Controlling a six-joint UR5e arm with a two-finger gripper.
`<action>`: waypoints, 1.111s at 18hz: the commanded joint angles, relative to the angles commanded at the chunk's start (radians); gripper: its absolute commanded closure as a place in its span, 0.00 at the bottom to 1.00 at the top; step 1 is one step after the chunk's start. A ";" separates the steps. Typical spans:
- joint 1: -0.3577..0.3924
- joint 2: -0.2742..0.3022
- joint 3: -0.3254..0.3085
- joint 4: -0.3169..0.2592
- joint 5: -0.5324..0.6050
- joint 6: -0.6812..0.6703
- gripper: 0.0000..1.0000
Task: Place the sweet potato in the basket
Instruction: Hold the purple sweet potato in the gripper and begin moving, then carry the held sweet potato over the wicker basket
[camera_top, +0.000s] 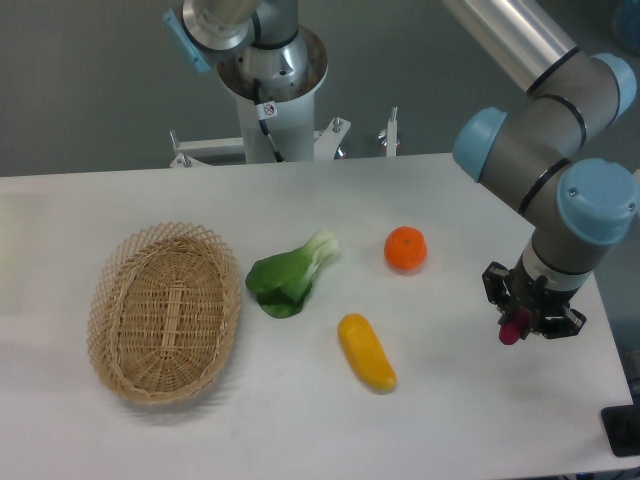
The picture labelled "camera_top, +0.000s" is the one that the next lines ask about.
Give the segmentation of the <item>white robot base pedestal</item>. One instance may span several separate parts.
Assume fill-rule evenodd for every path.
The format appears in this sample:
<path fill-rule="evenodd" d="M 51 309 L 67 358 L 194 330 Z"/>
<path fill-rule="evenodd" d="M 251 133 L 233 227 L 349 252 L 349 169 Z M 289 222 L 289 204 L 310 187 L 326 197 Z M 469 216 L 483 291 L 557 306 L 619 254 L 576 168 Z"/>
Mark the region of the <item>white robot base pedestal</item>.
<path fill-rule="evenodd" d="M 243 155 L 247 164 L 342 159 L 342 142 L 351 123 L 339 116 L 315 126 L 315 95 L 328 73 L 328 54 L 320 38 L 301 26 L 278 49 L 248 46 L 218 64 L 215 73 L 234 99 L 241 136 L 181 142 L 170 133 L 176 167 L 220 163 Z"/>

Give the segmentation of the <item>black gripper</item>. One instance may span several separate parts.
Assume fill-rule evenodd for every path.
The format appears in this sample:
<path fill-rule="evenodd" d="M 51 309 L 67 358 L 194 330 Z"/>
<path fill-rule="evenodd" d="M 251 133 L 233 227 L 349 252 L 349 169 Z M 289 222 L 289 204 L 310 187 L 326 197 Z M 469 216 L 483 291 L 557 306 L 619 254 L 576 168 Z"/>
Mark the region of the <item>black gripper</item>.
<path fill-rule="evenodd" d="M 531 333 L 544 338 L 560 339 L 576 336 L 586 324 L 586 317 L 569 307 L 570 292 L 551 290 L 549 278 L 542 274 L 531 277 L 522 261 L 510 271 L 498 262 L 491 262 L 482 274 L 487 300 L 507 320 L 516 313 L 526 313 L 531 319 Z"/>

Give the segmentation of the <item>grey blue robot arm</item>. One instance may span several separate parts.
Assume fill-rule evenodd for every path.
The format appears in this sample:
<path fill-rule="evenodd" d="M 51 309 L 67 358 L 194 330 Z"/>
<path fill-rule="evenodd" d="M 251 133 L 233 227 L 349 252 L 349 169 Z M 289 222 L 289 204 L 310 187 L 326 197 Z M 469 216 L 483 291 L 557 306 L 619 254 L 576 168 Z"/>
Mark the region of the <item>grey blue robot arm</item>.
<path fill-rule="evenodd" d="M 479 111 L 452 149 L 475 182 L 534 226 L 515 267 L 492 263 L 482 276 L 501 314 L 500 340 L 574 336 L 585 317 L 571 299 L 626 234 L 639 186 L 618 164 L 572 155 L 629 108 L 635 75 L 613 55 L 585 55 L 533 1 L 447 8 L 531 99 L 516 116 Z M 236 96 L 248 162 L 336 155 L 347 126 L 335 120 L 322 135 L 312 132 L 312 95 L 327 62 L 295 2 L 185 1 L 163 22 L 192 67 L 217 70 Z"/>

